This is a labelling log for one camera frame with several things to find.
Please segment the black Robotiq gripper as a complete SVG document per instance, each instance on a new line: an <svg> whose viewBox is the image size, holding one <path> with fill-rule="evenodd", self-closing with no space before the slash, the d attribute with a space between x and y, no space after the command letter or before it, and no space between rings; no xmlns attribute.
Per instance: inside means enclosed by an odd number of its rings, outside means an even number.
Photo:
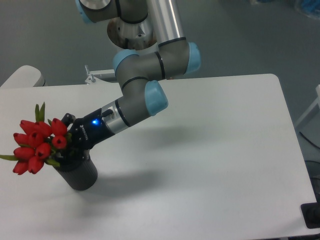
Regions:
<svg viewBox="0 0 320 240"><path fill-rule="evenodd" d="M67 133L71 134L70 143L67 144L66 149L55 154L55 160L59 163L87 160L89 150L96 144L115 135L104 122L104 117L111 113L113 113L112 110L107 110L104 114L102 108L82 118L76 118L73 114L66 113L61 121L67 127Z"/></svg>

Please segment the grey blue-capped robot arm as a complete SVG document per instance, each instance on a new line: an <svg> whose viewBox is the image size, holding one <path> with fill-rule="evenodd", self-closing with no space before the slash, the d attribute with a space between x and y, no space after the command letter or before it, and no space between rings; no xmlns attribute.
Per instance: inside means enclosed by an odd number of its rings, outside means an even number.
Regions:
<svg viewBox="0 0 320 240"><path fill-rule="evenodd" d="M168 106L160 81L197 71L198 46L186 40L174 0L78 0L85 21L116 20L123 46L113 58L122 96L82 117L66 114L60 133L53 120L52 158L60 165L85 161L96 144L155 116Z"/></svg>

